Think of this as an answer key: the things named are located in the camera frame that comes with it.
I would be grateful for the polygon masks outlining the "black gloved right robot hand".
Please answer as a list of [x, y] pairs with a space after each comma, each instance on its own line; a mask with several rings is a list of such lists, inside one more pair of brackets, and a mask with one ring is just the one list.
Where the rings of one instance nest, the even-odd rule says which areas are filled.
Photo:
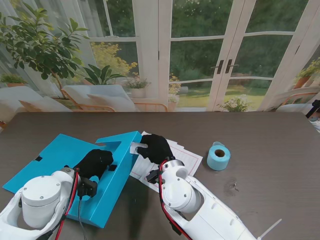
[[147, 147], [137, 147], [137, 153], [144, 159], [149, 159], [151, 163], [160, 165], [165, 160], [171, 161], [176, 159], [167, 140], [163, 136], [146, 134], [142, 136], [140, 143], [147, 145]]

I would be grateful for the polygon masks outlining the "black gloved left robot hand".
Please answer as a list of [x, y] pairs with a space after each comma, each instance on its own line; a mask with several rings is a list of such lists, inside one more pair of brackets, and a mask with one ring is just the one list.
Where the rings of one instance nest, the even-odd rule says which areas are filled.
[[86, 156], [76, 164], [72, 169], [79, 169], [79, 176], [81, 179], [90, 179], [94, 176], [101, 179], [107, 167], [112, 165], [114, 159], [111, 151], [93, 149], [86, 154]]

